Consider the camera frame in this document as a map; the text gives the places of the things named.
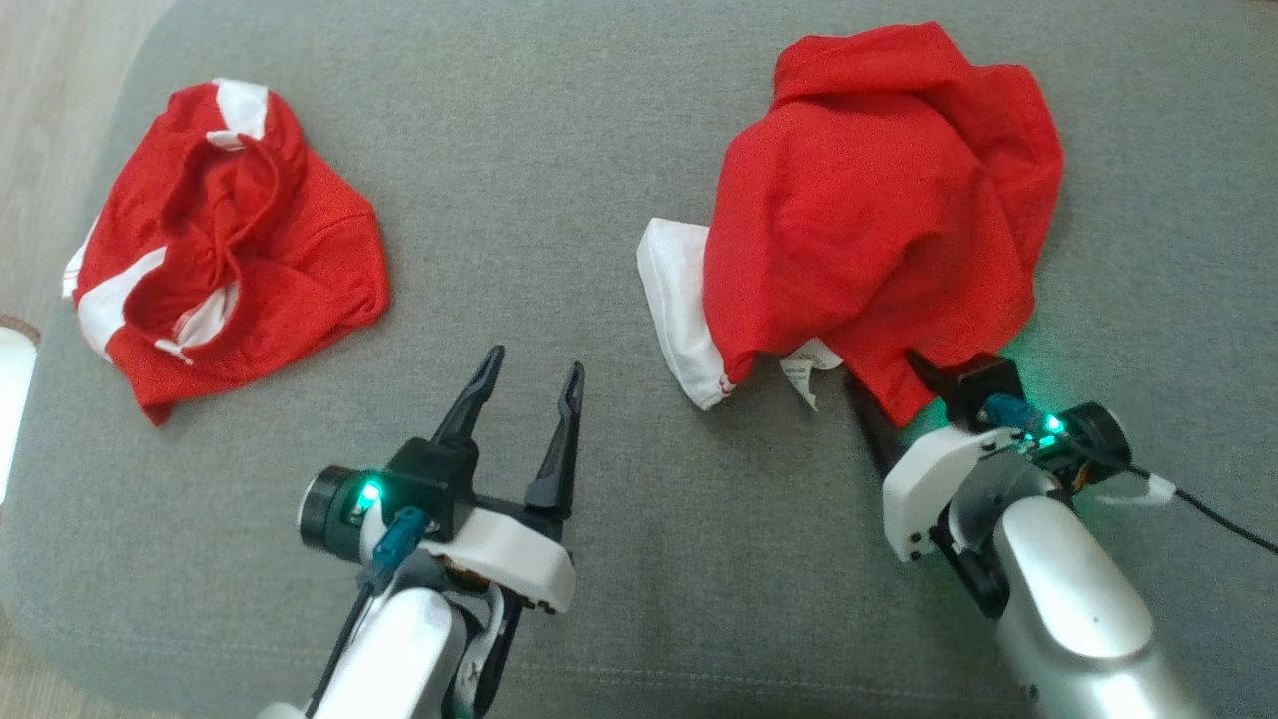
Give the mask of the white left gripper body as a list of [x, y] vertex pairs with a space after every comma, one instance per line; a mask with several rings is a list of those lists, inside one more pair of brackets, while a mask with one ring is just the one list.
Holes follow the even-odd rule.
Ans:
[[452, 513], [443, 527], [427, 520], [424, 550], [443, 567], [443, 586], [479, 595], [498, 587], [527, 608], [548, 614], [570, 610], [578, 576], [562, 545], [562, 524], [511, 501], [479, 496]]

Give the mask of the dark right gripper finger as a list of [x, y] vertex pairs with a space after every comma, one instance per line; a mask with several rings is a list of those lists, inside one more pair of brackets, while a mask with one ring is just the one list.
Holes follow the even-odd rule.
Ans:
[[946, 401], [950, 396], [950, 375], [914, 347], [907, 349], [907, 365], [930, 395]]
[[907, 446], [901, 441], [898, 428], [856, 373], [849, 372], [845, 391], [849, 407], [858, 420], [861, 437], [875, 465], [875, 473], [878, 476], [889, 476], [891, 470], [907, 453]]

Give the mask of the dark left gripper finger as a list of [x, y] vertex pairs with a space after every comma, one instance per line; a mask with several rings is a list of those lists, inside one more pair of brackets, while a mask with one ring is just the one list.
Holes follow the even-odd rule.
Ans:
[[573, 513], [584, 383], [584, 365], [575, 361], [558, 396], [558, 424], [524, 496], [527, 510], [552, 520], [567, 520]]
[[505, 346], [493, 346], [475, 368], [470, 381], [463, 387], [451, 409], [443, 416], [443, 421], [435, 429], [429, 441], [433, 444], [449, 447], [474, 447], [473, 433], [479, 420], [484, 404], [495, 392], [498, 373], [505, 360]]

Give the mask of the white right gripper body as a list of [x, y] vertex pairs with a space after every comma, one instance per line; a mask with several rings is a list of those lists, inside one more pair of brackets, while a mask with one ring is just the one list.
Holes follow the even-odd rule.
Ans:
[[1028, 458], [1010, 429], [973, 435], [928, 432], [883, 481], [883, 533], [900, 561], [950, 549], [976, 550], [1010, 503], [1026, 496]]

